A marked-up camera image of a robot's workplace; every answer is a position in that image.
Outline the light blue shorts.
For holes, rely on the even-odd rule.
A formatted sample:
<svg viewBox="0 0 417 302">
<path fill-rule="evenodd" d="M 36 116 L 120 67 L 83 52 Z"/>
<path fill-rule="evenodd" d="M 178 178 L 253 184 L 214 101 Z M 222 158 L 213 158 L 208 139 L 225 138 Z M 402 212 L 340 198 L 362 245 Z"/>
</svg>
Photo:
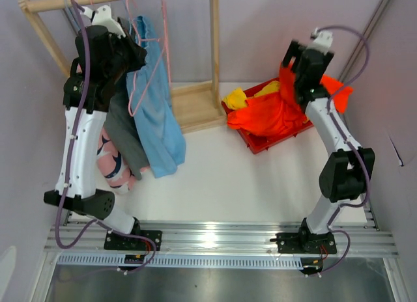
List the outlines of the light blue shorts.
<svg viewBox="0 0 417 302">
<path fill-rule="evenodd" d="M 186 141 L 173 114 L 165 64 L 133 118 L 153 175 L 174 174 L 185 162 Z"/>
</svg>

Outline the orange shorts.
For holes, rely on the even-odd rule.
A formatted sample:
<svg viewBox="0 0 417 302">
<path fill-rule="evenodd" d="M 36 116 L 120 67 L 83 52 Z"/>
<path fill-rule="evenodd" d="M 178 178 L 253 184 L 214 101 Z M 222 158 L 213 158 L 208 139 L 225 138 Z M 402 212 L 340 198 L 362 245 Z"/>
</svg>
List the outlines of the orange shorts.
<svg viewBox="0 0 417 302">
<path fill-rule="evenodd" d="M 227 125 L 234 130 L 243 129 L 259 137 L 285 135 L 301 128 L 308 117 L 295 102 L 295 74 L 291 68 L 280 67 L 278 80 L 280 90 L 246 100 L 247 106 L 231 110 Z"/>
</svg>

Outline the grey shorts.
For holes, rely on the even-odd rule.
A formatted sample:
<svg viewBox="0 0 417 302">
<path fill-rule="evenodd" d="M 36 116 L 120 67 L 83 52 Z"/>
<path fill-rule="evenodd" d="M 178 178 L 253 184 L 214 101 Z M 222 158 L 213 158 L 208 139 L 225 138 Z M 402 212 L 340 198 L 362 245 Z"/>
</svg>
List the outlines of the grey shorts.
<svg viewBox="0 0 417 302">
<path fill-rule="evenodd" d="M 142 170 L 149 166 L 149 161 L 137 133 L 134 118 L 128 112 L 126 76 L 127 73 L 124 73 L 115 84 L 115 94 L 110 101 L 104 129 L 132 174 L 137 180 L 141 180 Z"/>
</svg>

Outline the blue hanger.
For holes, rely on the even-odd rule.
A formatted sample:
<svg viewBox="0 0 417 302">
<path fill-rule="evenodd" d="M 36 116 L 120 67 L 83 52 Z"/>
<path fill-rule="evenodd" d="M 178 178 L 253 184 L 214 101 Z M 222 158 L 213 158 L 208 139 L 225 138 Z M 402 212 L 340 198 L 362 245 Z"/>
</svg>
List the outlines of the blue hanger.
<svg viewBox="0 0 417 302">
<path fill-rule="evenodd" d="M 129 33 L 131 36 L 135 36 L 136 35 L 136 29 L 134 27 L 134 19 L 132 17 L 132 14 L 130 12 L 130 6 L 129 6 L 129 1 L 128 0 L 122 0 L 123 5 L 124 5 L 124 9 L 126 12 L 126 16 L 128 19 L 128 24 L 129 24 Z"/>
<path fill-rule="evenodd" d="M 70 21 L 71 21 L 72 26 L 74 28 L 74 32 L 76 34 L 78 34 L 79 31 L 80 31 L 80 27 L 79 27 L 78 21 L 75 17 L 74 11 L 72 10 L 72 8 L 70 7 L 70 5 L 68 3 L 68 0 L 65 0 L 65 10 L 66 10 L 66 13 L 67 13 L 68 17 L 70 18 Z"/>
</svg>

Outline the yellow shorts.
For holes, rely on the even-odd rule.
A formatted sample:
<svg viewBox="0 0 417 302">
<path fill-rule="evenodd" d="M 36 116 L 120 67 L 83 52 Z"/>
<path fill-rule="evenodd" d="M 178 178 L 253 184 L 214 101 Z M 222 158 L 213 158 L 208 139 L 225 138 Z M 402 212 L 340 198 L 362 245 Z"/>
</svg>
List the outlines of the yellow shorts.
<svg viewBox="0 0 417 302">
<path fill-rule="evenodd" d="M 280 82 L 273 80 L 262 86 L 260 90 L 256 90 L 253 96 L 247 97 L 241 88 L 237 88 L 222 99 L 222 102 L 230 110 L 239 110 L 247 106 L 246 100 L 249 98 L 257 98 L 267 94 L 272 94 L 280 90 Z"/>
</svg>

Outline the pink patterned shorts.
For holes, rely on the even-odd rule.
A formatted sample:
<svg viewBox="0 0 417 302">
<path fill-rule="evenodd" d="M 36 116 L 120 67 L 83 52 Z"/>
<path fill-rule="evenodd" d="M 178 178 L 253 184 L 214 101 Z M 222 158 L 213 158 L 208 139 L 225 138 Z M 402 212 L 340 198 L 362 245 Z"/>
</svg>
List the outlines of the pink patterned shorts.
<svg viewBox="0 0 417 302">
<path fill-rule="evenodd" d="M 114 192 L 124 195 L 133 188 L 136 177 L 104 128 L 101 129 L 98 139 L 96 162 Z"/>
</svg>

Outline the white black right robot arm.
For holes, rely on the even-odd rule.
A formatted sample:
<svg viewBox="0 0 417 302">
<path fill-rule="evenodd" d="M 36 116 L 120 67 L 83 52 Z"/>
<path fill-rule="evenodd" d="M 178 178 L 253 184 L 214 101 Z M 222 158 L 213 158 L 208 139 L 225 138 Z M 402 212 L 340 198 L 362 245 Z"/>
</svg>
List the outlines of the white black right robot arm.
<svg viewBox="0 0 417 302">
<path fill-rule="evenodd" d="M 349 133 L 336 110 L 335 96 L 322 83 L 334 56 L 329 48 L 324 42 L 303 45 L 292 40 L 280 66 L 281 91 L 315 126 L 328 153 L 319 176 L 321 197 L 292 238 L 308 253 L 330 239 L 331 226 L 343 208 L 363 206 L 354 200 L 369 193 L 375 162 L 374 151 Z"/>
</svg>

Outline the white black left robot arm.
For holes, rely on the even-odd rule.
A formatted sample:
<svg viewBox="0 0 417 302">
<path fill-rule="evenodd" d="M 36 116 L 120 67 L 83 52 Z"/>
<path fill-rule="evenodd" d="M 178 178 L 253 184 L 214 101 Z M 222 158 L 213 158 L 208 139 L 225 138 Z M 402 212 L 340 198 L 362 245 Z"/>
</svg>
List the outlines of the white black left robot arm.
<svg viewBox="0 0 417 302">
<path fill-rule="evenodd" d="M 46 204 L 96 219 L 119 231 L 125 249 L 136 249 L 141 233 L 138 220 L 115 205 L 115 195 L 98 189 L 94 165 L 99 136 L 118 80 L 145 64 L 147 52 L 122 27 L 90 25 L 75 39 L 78 56 L 64 84 L 66 134 L 61 173 Z"/>
</svg>

